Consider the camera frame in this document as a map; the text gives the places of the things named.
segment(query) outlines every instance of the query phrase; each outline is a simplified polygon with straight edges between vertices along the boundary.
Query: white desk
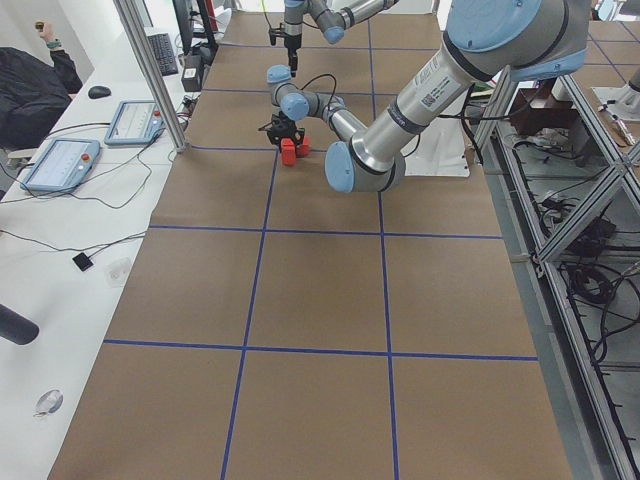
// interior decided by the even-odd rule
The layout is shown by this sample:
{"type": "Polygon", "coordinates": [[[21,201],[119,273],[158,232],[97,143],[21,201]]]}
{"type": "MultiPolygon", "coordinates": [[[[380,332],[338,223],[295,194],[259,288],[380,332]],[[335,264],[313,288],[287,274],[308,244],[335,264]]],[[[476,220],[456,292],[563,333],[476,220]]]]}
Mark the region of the white desk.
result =
{"type": "MultiPolygon", "coordinates": [[[[164,78],[173,103],[178,106],[185,95],[180,74],[164,78]]],[[[123,35],[54,129],[109,122],[119,101],[141,99],[152,96],[123,35]],[[94,85],[108,86],[112,96],[90,100],[87,91],[94,85]]],[[[92,128],[59,135],[102,140],[105,132],[106,128],[92,128]]],[[[89,178],[122,165],[139,150],[103,145],[89,178]]],[[[171,162],[167,157],[172,150],[173,144],[165,133],[142,154],[152,174],[144,190],[118,210],[94,200],[71,197],[4,203],[27,196],[14,183],[0,203],[0,228],[59,248],[108,243],[145,231],[169,174],[171,162]]],[[[120,205],[136,191],[147,173],[143,165],[133,160],[81,185],[74,193],[120,205]]],[[[71,260],[73,252],[51,252],[0,234],[0,303],[40,327],[38,337],[26,346],[0,338],[0,480],[47,477],[122,293],[122,286],[109,283],[107,266],[124,258],[133,262],[140,244],[141,240],[135,240],[108,248],[93,258],[93,267],[81,272],[71,260]],[[52,389],[62,391],[62,407],[49,416],[35,417],[37,400],[52,389]]]]}

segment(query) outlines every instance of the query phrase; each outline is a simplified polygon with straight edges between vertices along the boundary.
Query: label sticker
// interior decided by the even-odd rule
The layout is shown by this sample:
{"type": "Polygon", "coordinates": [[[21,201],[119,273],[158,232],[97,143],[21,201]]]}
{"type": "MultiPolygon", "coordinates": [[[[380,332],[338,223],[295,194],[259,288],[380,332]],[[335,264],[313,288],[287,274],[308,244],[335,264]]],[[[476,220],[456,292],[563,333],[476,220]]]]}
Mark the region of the label sticker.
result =
{"type": "Polygon", "coordinates": [[[438,52],[414,77],[416,94],[422,98],[420,103],[432,112],[460,88],[449,75],[448,68],[441,68],[441,65],[442,53],[438,52]]]}

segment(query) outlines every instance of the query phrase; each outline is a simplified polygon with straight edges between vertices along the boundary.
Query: black cylinder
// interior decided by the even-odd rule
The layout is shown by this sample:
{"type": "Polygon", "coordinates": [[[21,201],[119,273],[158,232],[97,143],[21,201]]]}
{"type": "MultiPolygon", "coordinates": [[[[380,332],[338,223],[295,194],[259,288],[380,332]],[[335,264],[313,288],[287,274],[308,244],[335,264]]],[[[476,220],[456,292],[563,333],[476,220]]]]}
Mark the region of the black cylinder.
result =
{"type": "Polygon", "coordinates": [[[0,337],[18,345],[26,345],[38,336],[38,332],[40,329],[35,323],[0,305],[0,337]]]}

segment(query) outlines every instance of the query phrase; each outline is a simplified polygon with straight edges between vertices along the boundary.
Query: small black box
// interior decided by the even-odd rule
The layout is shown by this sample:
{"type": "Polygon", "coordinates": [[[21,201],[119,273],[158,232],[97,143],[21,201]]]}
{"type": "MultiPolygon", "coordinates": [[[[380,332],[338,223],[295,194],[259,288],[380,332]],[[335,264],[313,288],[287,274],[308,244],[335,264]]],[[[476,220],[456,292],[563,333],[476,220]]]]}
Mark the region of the small black box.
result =
{"type": "Polygon", "coordinates": [[[184,57],[184,70],[182,71],[182,86],[185,92],[199,92],[202,90],[202,75],[204,63],[200,55],[187,55],[184,57]]]}
{"type": "Polygon", "coordinates": [[[73,263],[75,263],[82,272],[93,266],[93,262],[84,252],[80,252],[73,257],[73,263]]]}

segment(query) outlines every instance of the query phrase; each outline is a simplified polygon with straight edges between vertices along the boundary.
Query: person's hand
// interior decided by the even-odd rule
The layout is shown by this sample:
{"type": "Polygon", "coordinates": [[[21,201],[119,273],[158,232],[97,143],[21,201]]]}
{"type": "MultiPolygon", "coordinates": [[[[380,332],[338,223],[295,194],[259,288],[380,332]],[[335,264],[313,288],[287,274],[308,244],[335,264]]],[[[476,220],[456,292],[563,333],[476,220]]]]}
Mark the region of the person's hand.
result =
{"type": "Polygon", "coordinates": [[[38,32],[38,35],[41,39],[45,41],[45,43],[53,42],[56,39],[55,34],[53,33],[53,25],[50,22],[43,22],[44,27],[42,27],[42,31],[38,32]]]}

